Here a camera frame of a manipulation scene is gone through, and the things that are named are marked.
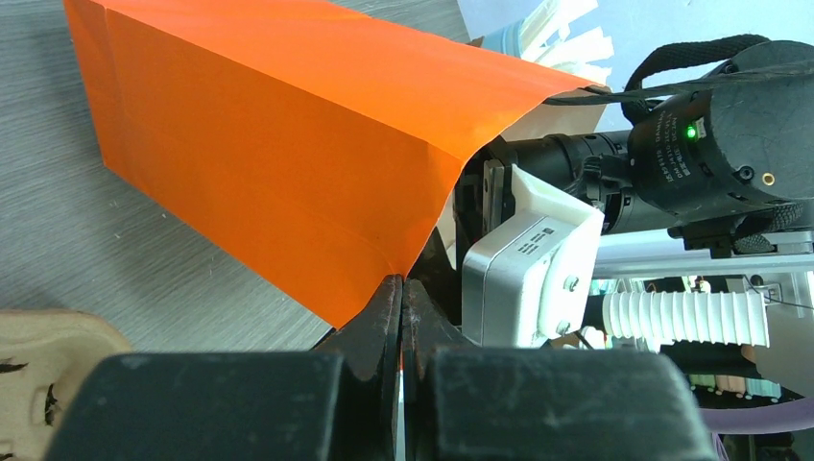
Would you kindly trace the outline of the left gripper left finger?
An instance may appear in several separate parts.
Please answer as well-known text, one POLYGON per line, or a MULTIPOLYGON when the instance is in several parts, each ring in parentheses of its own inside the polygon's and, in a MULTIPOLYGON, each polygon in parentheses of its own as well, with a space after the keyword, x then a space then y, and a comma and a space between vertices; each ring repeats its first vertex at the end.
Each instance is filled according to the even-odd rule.
POLYGON ((393 460, 403 278, 385 277, 366 306, 317 352, 343 359, 332 416, 332 460, 393 460))

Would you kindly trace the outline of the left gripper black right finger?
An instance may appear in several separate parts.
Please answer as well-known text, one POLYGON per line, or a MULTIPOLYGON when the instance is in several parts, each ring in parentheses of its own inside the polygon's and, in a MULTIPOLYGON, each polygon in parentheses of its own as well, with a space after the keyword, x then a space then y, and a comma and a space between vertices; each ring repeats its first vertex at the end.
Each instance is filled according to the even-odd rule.
POLYGON ((433 366, 442 349, 471 348, 443 315, 424 285, 407 279, 402 295, 402 371, 405 458, 433 460, 438 429, 433 366))

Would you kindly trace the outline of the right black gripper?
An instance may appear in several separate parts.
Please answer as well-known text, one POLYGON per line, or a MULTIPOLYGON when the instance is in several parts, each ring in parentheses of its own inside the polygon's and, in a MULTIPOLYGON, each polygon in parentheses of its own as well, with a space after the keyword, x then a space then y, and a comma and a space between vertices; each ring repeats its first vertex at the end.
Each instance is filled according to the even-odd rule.
POLYGON ((519 210, 511 191, 514 167, 603 211, 603 234, 673 227, 673 215, 634 190, 639 181, 628 140, 627 132, 616 131, 489 142, 468 161, 454 189, 456 253, 465 254, 519 210))

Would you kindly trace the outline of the orange paper bag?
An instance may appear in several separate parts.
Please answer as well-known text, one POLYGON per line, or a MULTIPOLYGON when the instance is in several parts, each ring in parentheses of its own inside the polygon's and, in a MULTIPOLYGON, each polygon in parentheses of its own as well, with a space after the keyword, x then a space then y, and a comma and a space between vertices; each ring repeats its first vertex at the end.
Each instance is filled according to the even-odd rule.
POLYGON ((68 1, 107 168, 328 322, 406 275, 499 135, 585 81, 327 1, 68 1))

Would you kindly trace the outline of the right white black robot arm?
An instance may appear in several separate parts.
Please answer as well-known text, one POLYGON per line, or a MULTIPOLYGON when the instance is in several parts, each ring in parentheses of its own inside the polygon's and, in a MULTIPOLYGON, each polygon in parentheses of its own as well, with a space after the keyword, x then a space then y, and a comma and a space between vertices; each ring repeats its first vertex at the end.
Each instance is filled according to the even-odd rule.
POLYGON ((715 258, 769 253, 768 233, 813 226, 809 44, 757 35, 667 44, 623 91, 585 87, 548 104, 618 104, 631 128, 486 144, 454 190, 458 255, 520 210, 514 169, 598 208, 603 234, 667 230, 715 258))

